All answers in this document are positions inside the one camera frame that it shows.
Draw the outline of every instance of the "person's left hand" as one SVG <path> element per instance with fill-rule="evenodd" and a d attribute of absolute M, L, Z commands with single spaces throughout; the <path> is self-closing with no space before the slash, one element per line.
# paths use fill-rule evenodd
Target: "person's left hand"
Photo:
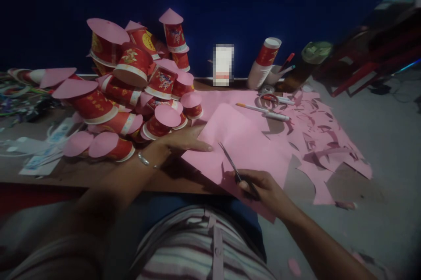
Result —
<path fill-rule="evenodd" d="M 183 151 L 193 149 L 197 151 L 211 152 L 213 151 L 213 147 L 211 145 L 197 139 L 204 127 L 205 125 L 203 124 L 183 128 L 159 138 L 156 142 L 164 143 L 171 149 L 179 149 Z"/>

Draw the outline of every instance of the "scissors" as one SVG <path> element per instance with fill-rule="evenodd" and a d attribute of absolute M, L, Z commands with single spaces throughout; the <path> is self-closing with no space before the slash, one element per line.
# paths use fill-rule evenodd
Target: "scissors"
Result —
<path fill-rule="evenodd" d="M 251 193 L 245 191 L 246 197 L 249 198 L 249 199 L 253 199 L 255 201 L 260 201 L 260 196 L 259 196 L 259 193 L 257 192 L 256 187 L 251 183 L 251 181 L 241 178 L 236 166 L 234 165 L 234 162 L 232 161 L 231 157 L 229 156 L 229 154 L 228 154 L 227 150 L 225 149 L 224 145 L 221 142 L 218 142 L 218 144 L 222 148 L 222 150 L 224 151 L 225 156 L 227 157 L 229 163 L 231 164 L 231 166 L 233 167 L 233 169 L 235 171 L 235 182 L 239 183 L 240 181 L 244 180 L 249 185 L 251 190 L 253 191 L 254 194 L 251 194 Z"/>

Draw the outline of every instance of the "silver bracelet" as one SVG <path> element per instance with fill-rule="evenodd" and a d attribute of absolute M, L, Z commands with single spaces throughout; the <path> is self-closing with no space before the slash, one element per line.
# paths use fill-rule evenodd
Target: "silver bracelet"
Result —
<path fill-rule="evenodd" d="M 138 157 L 139 157 L 139 160 L 145 165 L 145 166 L 149 166 L 149 161 L 146 159 L 146 158 L 144 158 L 143 156 L 142 156 L 142 153 L 141 152 L 139 152 L 138 153 L 138 155 L 137 155 Z M 158 165 L 155 165 L 154 166 L 154 168 L 155 169 L 157 169 L 157 168 L 159 168 L 159 166 Z"/>

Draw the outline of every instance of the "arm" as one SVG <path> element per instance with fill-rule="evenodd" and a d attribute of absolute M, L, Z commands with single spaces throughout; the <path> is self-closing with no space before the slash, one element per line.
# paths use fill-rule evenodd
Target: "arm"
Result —
<path fill-rule="evenodd" d="M 196 139 L 203 128 L 204 125 L 184 128 L 149 144 L 142 150 L 149 166 L 144 165 L 135 153 L 90 188 L 70 215 L 47 235 L 39 247 L 77 233 L 89 233 L 104 239 L 118 215 L 132 203 L 157 171 L 154 166 L 162 165 L 172 149 L 212 150 L 210 145 Z"/>
<path fill-rule="evenodd" d="M 287 227 L 318 279 L 375 279 L 350 253 L 301 211 L 263 171 L 239 170 L 254 183 L 263 204 Z M 245 181 L 239 187 L 251 193 Z"/>

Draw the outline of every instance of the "blue wall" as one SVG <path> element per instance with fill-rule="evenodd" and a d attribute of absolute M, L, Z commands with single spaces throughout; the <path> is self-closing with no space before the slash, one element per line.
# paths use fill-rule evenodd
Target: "blue wall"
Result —
<path fill-rule="evenodd" d="M 299 53 L 308 41 L 340 40 L 380 0 L 1 0 L 0 69 L 77 67 L 91 73 L 85 58 L 91 32 L 86 19 L 104 18 L 125 27 L 140 21 L 163 39 L 158 18 L 171 7 L 184 17 L 191 72 L 211 76 L 212 48 L 235 44 L 236 77 L 246 77 L 266 37 L 283 44 L 277 63 Z"/>

